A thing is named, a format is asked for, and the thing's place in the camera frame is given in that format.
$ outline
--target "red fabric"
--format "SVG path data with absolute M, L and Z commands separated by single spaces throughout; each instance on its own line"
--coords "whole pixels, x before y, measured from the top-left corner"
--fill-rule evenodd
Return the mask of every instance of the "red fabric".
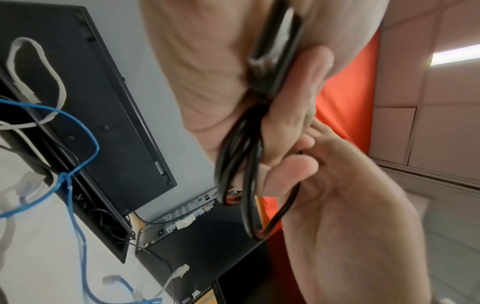
M 316 117 L 365 154 L 370 147 L 380 32 L 338 75 L 330 78 L 316 97 Z M 274 197 L 264 197 L 265 212 L 278 211 Z

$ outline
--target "blue ethernet cable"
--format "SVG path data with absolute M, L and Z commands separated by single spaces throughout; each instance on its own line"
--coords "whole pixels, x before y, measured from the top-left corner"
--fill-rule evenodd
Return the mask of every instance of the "blue ethernet cable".
M 67 116 L 68 118 L 75 121 L 88 134 L 90 139 L 93 141 L 93 144 L 95 145 L 95 152 L 93 153 L 93 155 L 91 157 L 89 157 L 86 161 L 81 163 L 74 170 L 72 170 L 70 173 L 65 173 L 65 172 L 60 173 L 58 175 L 58 182 L 57 182 L 56 186 L 54 188 L 52 188 L 49 192 L 47 192 L 42 197 L 40 197 L 39 199 L 37 199 L 37 200 L 35 200 L 31 203 L 21 205 L 20 207 L 18 207 L 16 209 L 1 213 L 0 214 L 0 219 L 11 217 L 11 216 L 13 216 L 17 213 L 24 212 L 24 211 L 34 207 L 35 205 L 40 204 L 41 202 L 46 200 L 49 196 L 54 194 L 61 187 L 61 185 L 64 182 L 66 182 L 67 189 L 68 189 L 68 193 L 67 193 L 68 215 L 69 215 L 71 223 L 72 223 L 72 225 L 75 229 L 75 232 L 78 234 L 78 236 L 80 237 L 80 240 L 81 240 L 80 268 L 81 268 L 81 283 L 82 283 L 83 291 L 96 304 L 161 304 L 161 302 L 162 302 L 161 297 L 154 298 L 154 299 L 151 299 L 151 300 L 142 300 L 142 301 L 127 302 L 127 303 L 109 303 L 109 302 L 105 302 L 105 301 L 102 301 L 102 300 L 98 299 L 93 294 L 93 292 L 90 290 L 90 287 L 89 287 L 89 284 L 88 284 L 88 281 L 87 281 L 87 238 L 85 237 L 84 232 L 82 231 L 79 224 L 77 223 L 77 220 L 75 219 L 74 208 L 73 208 L 73 199 L 72 199 L 72 196 L 73 196 L 72 175 L 74 175 L 76 172 L 78 172 L 83 167 L 85 167 L 88 163 L 90 163 L 98 155 L 99 150 L 100 150 L 100 146 L 99 146 L 99 143 L 98 143 L 97 139 L 95 138 L 95 136 L 90 132 L 90 130 L 80 120 L 78 120 L 77 118 L 75 118 L 74 116 L 70 115 L 69 113 L 67 113 L 65 111 L 62 111 L 62 110 L 59 110 L 59 109 L 56 109 L 56 108 L 52 108 L 52 107 L 43 106 L 43 105 L 26 104 L 26 103 L 20 103 L 20 102 L 9 101 L 9 100 L 4 100 L 4 99 L 0 99 L 0 103 L 7 104 L 7 105 L 12 105 L 12 106 L 17 106 L 17 107 L 44 109 L 44 110 L 54 111 L 54 112 L 57 112 L 57 113 L 62 114 L 64 116 Z

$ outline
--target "fluorescent light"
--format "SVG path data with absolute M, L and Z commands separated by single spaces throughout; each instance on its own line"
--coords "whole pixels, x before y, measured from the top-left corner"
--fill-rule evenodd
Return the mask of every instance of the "fluorescent light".
M 480 45 L 434 53 L 430 66 L 480 58 Z

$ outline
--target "hand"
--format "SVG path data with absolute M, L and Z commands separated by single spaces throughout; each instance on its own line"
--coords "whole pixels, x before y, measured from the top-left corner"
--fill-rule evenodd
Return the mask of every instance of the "hand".
M 329 127 L 314 120 L 308 133 L 319 170 L 282 219 L 306 302 L 430 303 L 422 225 L 405 193 Z
M 301 55 L 261 126 L 264 139 L 259 195 L 276 196 L 316 171 L 306 156 L 285 158 L 310 125 L 316 95 L 333 70 L 344 67 L 368 42 L 388 0 L 294 0 L 307 22 Z M 150 42 L 178 101 L 183 124 L 212 161 L 227 132 L 254 103 L 247 92 L 247 59 L 272 0 L 141 0 Z M 241 173 L 234 181 L 241 187 Z

